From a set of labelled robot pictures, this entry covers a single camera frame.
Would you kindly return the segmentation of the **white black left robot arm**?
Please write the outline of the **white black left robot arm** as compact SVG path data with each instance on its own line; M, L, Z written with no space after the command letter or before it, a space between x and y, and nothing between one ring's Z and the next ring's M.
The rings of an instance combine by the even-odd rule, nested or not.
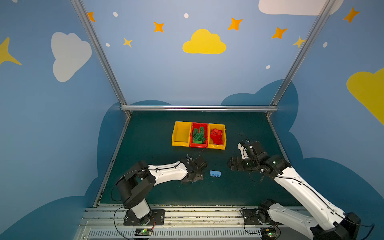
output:
M168 165L148 165L140 161L132 166L115 183L123 207L133 213L141 224L150 220L152 211L146 196L153 187L180 181L190 184L204 179L203 170L208 166L203 157L187 157Z

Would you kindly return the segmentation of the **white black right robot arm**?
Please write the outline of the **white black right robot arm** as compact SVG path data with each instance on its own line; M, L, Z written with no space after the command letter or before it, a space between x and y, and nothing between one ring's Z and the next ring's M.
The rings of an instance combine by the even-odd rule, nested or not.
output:
M314 188L278 155L265 157L232 157L227 162L232 171L260 172L287 190L309 213L292 211L273 200L266 200L257 208L259 224L283 224L311 240L355 240L361 219L353 212L345 213Z

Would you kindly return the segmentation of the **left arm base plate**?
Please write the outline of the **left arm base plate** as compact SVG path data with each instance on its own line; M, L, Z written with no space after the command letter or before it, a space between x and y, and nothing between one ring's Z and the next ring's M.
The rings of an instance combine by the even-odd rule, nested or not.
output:
M150 210L143 218L139 219L132 210L127 210L124 226L163 226L165 221L165 210Z

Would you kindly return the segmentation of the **red lego brick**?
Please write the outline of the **red lego brick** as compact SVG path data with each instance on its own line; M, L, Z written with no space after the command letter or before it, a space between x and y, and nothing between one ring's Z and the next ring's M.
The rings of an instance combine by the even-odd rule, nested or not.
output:
M223 131L219 129L211 129L210 138L213 141L214 145L223 144Z

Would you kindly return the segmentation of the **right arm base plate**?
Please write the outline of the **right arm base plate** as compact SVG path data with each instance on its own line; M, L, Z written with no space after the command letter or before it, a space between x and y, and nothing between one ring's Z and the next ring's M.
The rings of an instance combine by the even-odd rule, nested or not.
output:
M269 215L264 210L241 208L245 225L267 225L271 223Z

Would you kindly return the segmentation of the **light blue lego brick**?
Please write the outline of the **light blue lego brick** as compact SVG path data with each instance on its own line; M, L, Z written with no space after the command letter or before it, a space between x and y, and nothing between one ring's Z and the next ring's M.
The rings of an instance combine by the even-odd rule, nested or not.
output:
M222 175L222 172L220 171L210 171L210 176L214 178L220 178Z

